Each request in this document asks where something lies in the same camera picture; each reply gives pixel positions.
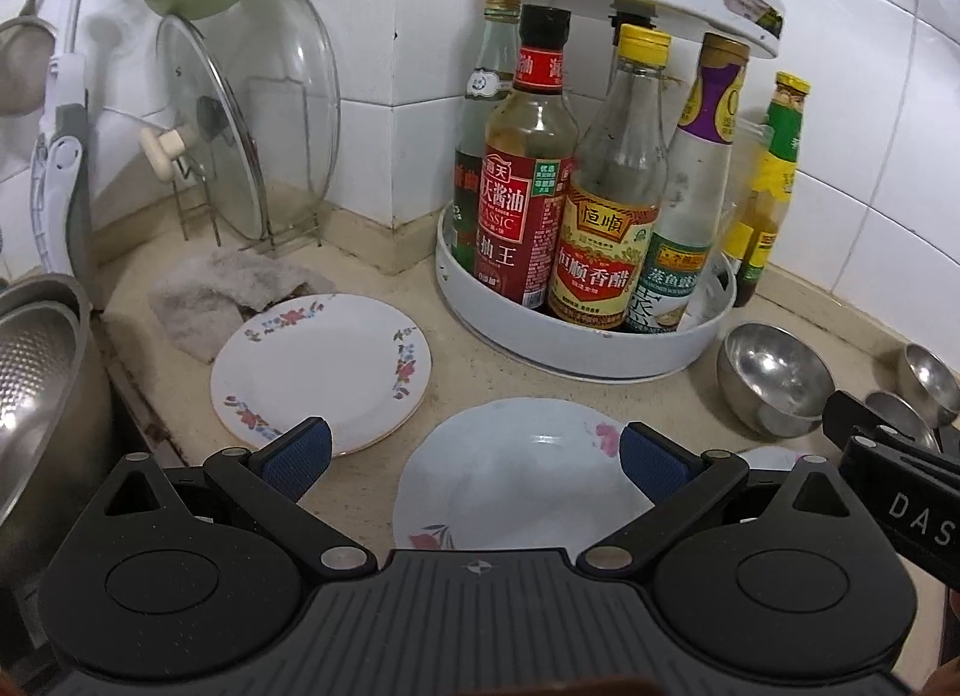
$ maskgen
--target blue gripper pad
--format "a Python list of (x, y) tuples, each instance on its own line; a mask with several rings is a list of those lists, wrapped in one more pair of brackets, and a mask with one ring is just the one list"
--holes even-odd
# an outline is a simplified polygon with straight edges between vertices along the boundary
[(330, 468), (332, 453), (330, 426), (321, 418), (306, 418), (254, 452), (247, 468), (296, 503)]
[(704, 470), (700, 458), (642, 422), (630, 423), (620, 434), (620, 467), (654, 504)]

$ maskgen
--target beige knob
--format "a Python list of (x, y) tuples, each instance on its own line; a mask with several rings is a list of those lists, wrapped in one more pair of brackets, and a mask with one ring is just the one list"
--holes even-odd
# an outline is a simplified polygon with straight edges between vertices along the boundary
[(176, 130), (167, 130), (157, 135), (150, 127), (143, 127), (140, 131), (140, 148), (147, 156), (150, 167), (154, 169), (157, 178), (164, 184), (169, 184), (174, 178), (173, 162), (193, 146), (197, 136), (189, 127), (178, 127)]

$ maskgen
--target gold bottle cap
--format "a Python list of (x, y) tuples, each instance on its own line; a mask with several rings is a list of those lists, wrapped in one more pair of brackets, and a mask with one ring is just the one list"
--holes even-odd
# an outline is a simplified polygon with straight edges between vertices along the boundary
[(622, 25), (618, 50), (621, 57), (662, 68), (670, 55), (670, 36), (656, 29)]
[(800, 78), (800, 76), (794, 76), (794, 74), (778, 71), (776, 74), (776, 83), (782, 84), (784, 87), (788, 87), (794, 92), (799, 92), (801, 95), (810, 94), (810, 82), (804, 81)]
[(520, 18), (520, 0), (484, 0), (483, 15), (494, 19)]
[(736, 62), (740, 65), (746, 65), (747, 60), (750, 59), (750, 47), (746, 44), (742, 44), (739, 41), (731, 41), (730, 38), (725, 38), (723, 35), (717, 35), (715, 32), (708, 32), (704, 35), (704, 47), (701, 52), (726, 52), (728, 55), (736, 57), (733, 62)]

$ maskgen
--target metal bowl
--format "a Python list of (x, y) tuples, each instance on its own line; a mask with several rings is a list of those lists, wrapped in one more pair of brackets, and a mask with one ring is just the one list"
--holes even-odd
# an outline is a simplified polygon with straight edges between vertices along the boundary
[(793, 439), (816, 429), (836, 390), (816, 352), (762, 322), (746, 322), (724, 338), (717, 381), (733, 413), (772, 439)]
[(960, 385), (940, 358), (917, 343), (904, 346), (896, 358), (896, 384), (931, 428), (949, 425), (960, 415)]
[(876, 389), (863, 402), (908, 439), (933, 452), (940, 451), (940, 443), (917, 411), (899, 395), (885, 389)]
[(0, 586), (49, 562), (107, 475), (111, 414), (77, 282), (0, 293)]

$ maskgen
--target red flower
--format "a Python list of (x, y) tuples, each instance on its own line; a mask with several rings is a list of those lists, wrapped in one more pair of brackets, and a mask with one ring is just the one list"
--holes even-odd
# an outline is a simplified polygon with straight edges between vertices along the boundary
[(439, 550), (440, 543), (429, 533), (415, 533), (410, 536), (410, 543), (415, 550)]
[(600, 437), (600, 449), (608, 458), (615, 458), (620, 451), (620, 432), (610, 423), (602, 422), (595, 428), (596, 435)]

